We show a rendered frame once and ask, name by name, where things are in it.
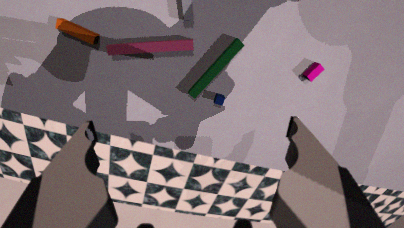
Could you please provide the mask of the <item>grey rod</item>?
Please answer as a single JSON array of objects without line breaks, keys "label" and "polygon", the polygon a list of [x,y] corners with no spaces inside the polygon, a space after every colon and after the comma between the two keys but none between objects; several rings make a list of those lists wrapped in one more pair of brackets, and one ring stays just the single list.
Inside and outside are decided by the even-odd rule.
[{"label": "grey rod", "polygon": [[181,0],[183,9],[183,18],[186,20],[194,20],[192,0]]}]

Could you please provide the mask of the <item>small dark blue block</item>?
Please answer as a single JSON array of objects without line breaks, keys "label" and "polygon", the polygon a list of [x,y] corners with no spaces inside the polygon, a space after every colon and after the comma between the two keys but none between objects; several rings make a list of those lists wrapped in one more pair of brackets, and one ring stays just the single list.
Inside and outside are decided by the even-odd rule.
[{"label": "small dark blue block", "polygon": [[214,98],[214,103],[218,105],[223,105],[225,100],[225,96],[222,94],[216,93],[215,98]]}]

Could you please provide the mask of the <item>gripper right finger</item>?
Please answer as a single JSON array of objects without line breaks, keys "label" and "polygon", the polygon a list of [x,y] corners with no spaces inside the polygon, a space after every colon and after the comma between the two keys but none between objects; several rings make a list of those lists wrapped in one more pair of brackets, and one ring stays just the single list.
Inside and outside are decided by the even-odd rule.
[{"label": "gripper right finger", "polygon": [[341,167],[297,116],[270,218],[276,228],[386,228],[347,168]]}]

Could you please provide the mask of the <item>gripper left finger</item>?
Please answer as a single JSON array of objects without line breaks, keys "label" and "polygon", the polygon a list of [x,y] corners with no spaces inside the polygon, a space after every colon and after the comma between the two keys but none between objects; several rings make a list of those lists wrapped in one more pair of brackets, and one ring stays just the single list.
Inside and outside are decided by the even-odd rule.
[{"label": "gripper left finger", "polygon": [[85,121],[43,172],[32,178],[1,228],[116,228],[118,215]]}]

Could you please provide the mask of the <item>orange rod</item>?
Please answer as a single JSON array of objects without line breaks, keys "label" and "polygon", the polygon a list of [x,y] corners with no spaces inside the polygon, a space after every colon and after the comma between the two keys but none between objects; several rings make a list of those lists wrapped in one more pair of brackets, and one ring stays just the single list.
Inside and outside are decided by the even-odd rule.
[{"label": "orange rod", "polygon": [[56,29],[61,30],[92,45],[98,44],[100,36],[99,34],[90,31],[82,26],[79,26],[73,22],[70,22],[64,18],[57,18]]}]

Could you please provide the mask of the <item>magenta rectangular block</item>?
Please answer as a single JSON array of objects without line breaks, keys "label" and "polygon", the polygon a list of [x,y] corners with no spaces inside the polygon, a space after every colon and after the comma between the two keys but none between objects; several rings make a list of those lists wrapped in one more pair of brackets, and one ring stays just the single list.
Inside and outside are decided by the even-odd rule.
[{"label": "magenta rectangular block", "polygon": [[321,64],[314,62],[304,73],[303,76],[309,80],[313,81],[322,71],[324,68]]}]

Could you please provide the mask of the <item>green rod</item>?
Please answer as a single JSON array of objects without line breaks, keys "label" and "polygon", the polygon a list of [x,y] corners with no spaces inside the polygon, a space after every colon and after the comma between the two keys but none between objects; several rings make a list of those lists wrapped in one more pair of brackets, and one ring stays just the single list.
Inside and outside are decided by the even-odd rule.
[{"label": "green rod", "polygon": [[243,47],[244,44],[238,38],[235,38],[235,40],[189,89],[188,94],[195,99]]}]

